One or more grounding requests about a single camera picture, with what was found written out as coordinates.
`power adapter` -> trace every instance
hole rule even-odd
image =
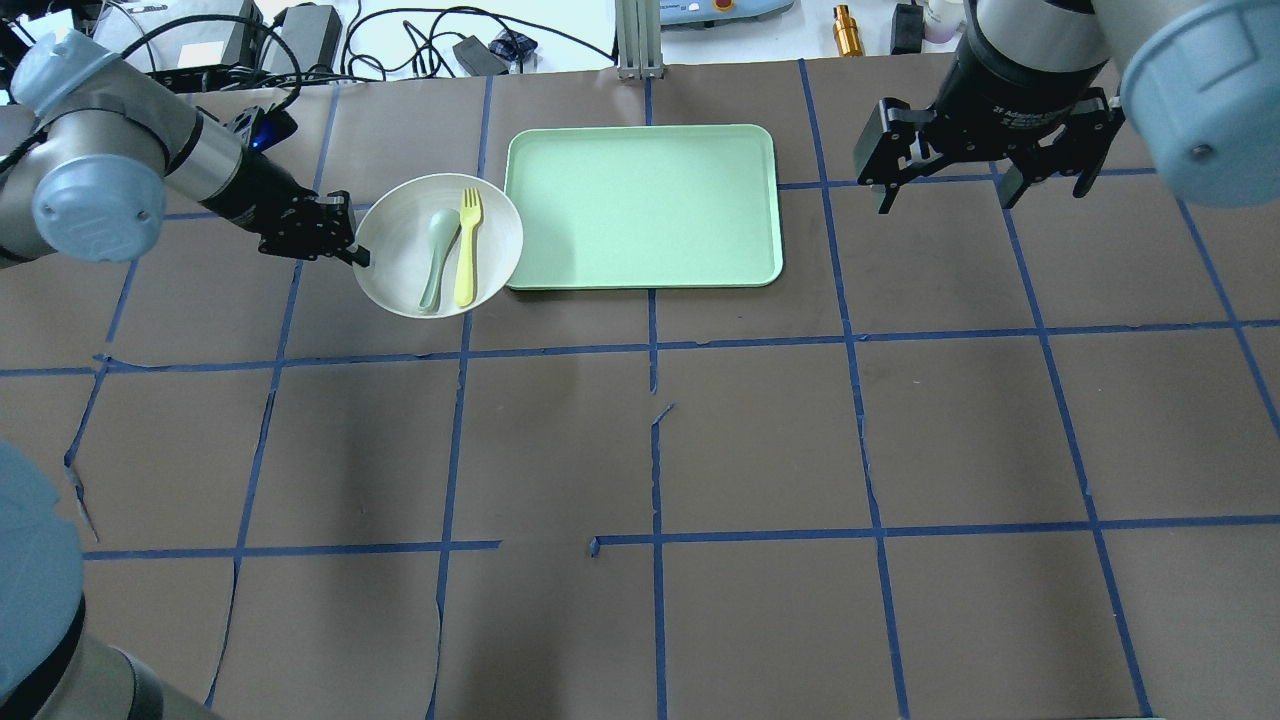
[[[282,13],[280,37],[298,58],[298,67],[307,72],[315,67],[334,70],[333,59],[342,36],[342,19],[332,5],[296,5]],[[268,42],[262,63],[271,74],[293,72],[279,42]]]
[[[453,46],[453,56],[472,77],[504,76],[509,70],[502,58],[494,55],[480,38],[471,36]]]
[[[893,8],[893,40],[890,45],[890,55],[908,55],[919,53],[920,44],[924,42],[924,8],[920,5],[908,5],[899,3]]]

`green tray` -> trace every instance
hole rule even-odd
[[[506,192],[525,225],[515,290],[758,287],[782,272],[759,126],[525,131]]]

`yellow fork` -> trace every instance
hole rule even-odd
[[[453,286],[453,301],[458,307],[466,307],[476,301],[476,225],[484,219],[480,205],[480,188],[468,187],[462,191],[461,247],[458,249],[458,277]]]

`white bowl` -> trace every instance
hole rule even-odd
[[[476,228],[476,300],[466,307],[453,301],[461,236],[444,263],[440,307],[419,309],[431,266],[426,224],[439,210],[460,209],[462,190],[480,188],[484,220]],[[406,318],[448,318],[471,310],[498,293],[520,261],[525,229],[520,213],[500,190],[471,176],[440,173],[411,179],[369,209],[356,231],[356,242],[369,249],[367,268],[355,265],[356,282],[370,300]]]

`black cable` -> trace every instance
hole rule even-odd
[[[413,55],[410,56],[410,60],[413,63],[413,74],[416,77],[434,78],[440,74],[440,68],[444,68],[444,72],[449,73],[449,77],[458,77],[457,73],[453,72],[453,68],[449,67],[449,63],[444,59],[444,53],[435,46],[435,38],[445,33],[436,33],[428,37],[421,28],[408,20],[404,20],[402,26],[404,27],[404,32],[408,33],[410,41],[413,42],[413,47],[416,50]],[[466,38],[466,36],[461,32],[454,32],[453,35]],[[417,42],[419,38],[422,40],[421,44]],[[428,54],[428,60],[422,60],[422,53]]]
[[[352,69],[351,68],[351,63],[353,63],[357,56],[361,56],[361,55],[352,55],[351,60],[347,59],[347,56],[351,54],[351,38],[356,35],[356,31],[360,29],[360,26],[365,24],[366,22],[369,22],[369,20],[371,20],[374,18],[381,17],[381,15],[392,14],[392,13],[445,13],[445,12],[454,12],[454,13],[465,14],[465,15],[489,15],[489,17],[493,17],[495,19],[507,20],[507,22],[516,23],[516,24],[520,24],[520,26],[525,26],[525,27],[531,27],[531,28],[547,31],[547,32],[550,32],[552,35],[558,35],[559,37],[563,37],[563,38],[570,40],[572,42],[576,42],[576,44],[579,44],[579,45],[581,45],[581,46],[584,46],[584,47],[586,47],[586,49],[589,49],[589,50],[591,50],[594,53],[598,53],[599,55],[607,58],[611,61],[617,61],[617,54],[605,53],[604,50],[600,50],[595,45],[591,45],[590,42],[585,41],[585,40],[582,40],[580,37],[575,37],[572,35],[568,35],[567,32],[562,32],[562,31],[558,31],[558,29],[556,29],[553,27],[548,27],[548,26],[539,24],[539,23],[532,23],[532,22],[529,22],[529,20],[524,20],[524,19],[520,19],[520,18],[511,17],[511,15],[504,15],[504,14],[500,14],[500,13],[490,13],[488,10],[481,10],[480,8],[472,8],[472,9],[460,9],[460,8],[389,8],[387,10],[378,10],[378,12],[370,13],[370,14],[362,17],[362,18],[358,17],[360,12],[357,10],[357,17],[351,22],[351,26],[347,27],[347,36],[343,40],[342,54],[339,55],[339,65],[343,68],[344,72],[349,73],[351,69]]]
[[[481,17],[490,18],[494,22],[497,22],[499,26],[502,26],[503,32],[506,32],[508,37],[515,37],[515,33],[511,32],[511,26],[508,26],[506,22],[503,22],[499,15],[497,15],[494,13],[490,13],[489,10],[485,10],[484,8],[476,8],[474,5],[456,5],[453,8],[447,8],[447,9],[442,10],[440,14],[435,15],[435,19],[431,20],[431,37],[435,37],[435,35],[436,35],[435,28],[439,27],[440,20],[443,20],[451,13],[457,13],[457,14],[461,14],[461,15],[481,15]],[[516,56],[516,65],[517,65],[517,69],[521,73],[525,72],[525,59],[524,58],[521,58],[521,56],[517,55]]]
[[[147,33],[147,29],[142,27],[142,23],[140,23],[138,19],[133,17],[133,13],[124,9],[124,5],[120,5],[116,0],[102,0],[102,8],[111,8],[122,13],[125,18],[128,18],[131,23],[133,23],[133,27],[138,29],[138,36],[143,36]],[[97,22],[99,23],[102,22],[101,9],[99,9],[97,12]],[[151,42],[147,42],[147,60],[151,61],[151,72],[156,72],[160,69],[160,67],[156,65],[156,54],[151,51]]]
[[[347,76],[342,73],[307,72],[303,73],[303,79],[298,85],[302,86],[328,85],[330,82],[337,82],[343,79],[353,82],[369,82],[367,78]],[[297,78],[292,73],[284,73],[278,76],[268,76],[266,78],[262,78],[261,81],[255,83],[252,87],[284,87],[285,85],[294,82],[297,82]]]
[[[27,140],[19,142],[18,146],[14,147],[8,155],[0,158],[0,176],[8,173],[14,165],[18,164],[18,160],[22,160],[27,152],[31,152],[32,147],[44,142],[46,137],[49,137],[47,131],[38,131],[28,136]]]
[[[155,29],[145,33],[142,37],[134,40],[128,46],[125,46],[124,50],[120,50],[120,58],[128,58],[129,55],[132,55],[133,53],[136,53],[138,50],[138,47],[142,47],[147,42],[151,42],[152,40],[155,40],[157,36],[160,36],[160,35],[163,35],[165,32],[169,32],[170,29],[173,29],[175,27],[188,26],[188,24],[193,24],[193,23],[212,22],[212,20],[225,20],[225,22],[230,22],[230,23],[239,23],[242,26],[250,27],[250,28],[252,28],[255,31],[259,31],[259,32],[266,31],[266,33],[269,36],[271,36],[275,40],[275,42],[278,42],[280,45],[280,50],[284,50],[284,54],[288,55],[289,63],[293,65],[293,74],[301,82],[301,79],[302,79],[302,65],[298,64],[298,56],[293,54],[293,50],[289,47],[289,45],[287,42],[284,42],[284,38],[280,37],[280,35],[278,32],[275,32],[274,29],[271,29],[266,23],[264,23],[261,20],[244,19],[244,18],[241,18],[238,15],[215,15],[215,14],[209,14],[209,15],[187,15],[186,18],[178,18],[175,20],[169,20],[169,22],[164,23],[163,26],[156,27]],[[302,90],[297,85],[294,85],[292,88],[289,88],[289,94],[284,97],[284,100],[282,100],[279,105],[274,105],[271,108],[271,110],[284,110],[285,108],[288,108],[289,105],[292,105],[294,100],[298,99],[298,95],[302,95]]]
[[[355,74],[355,69],[351,65],[356,64],[357,60],[381,73],[381,82],[387,82],[387,67],[383,65],[381,60],[374,58],[372,55],[352,55],[346,69],[348,74]]]

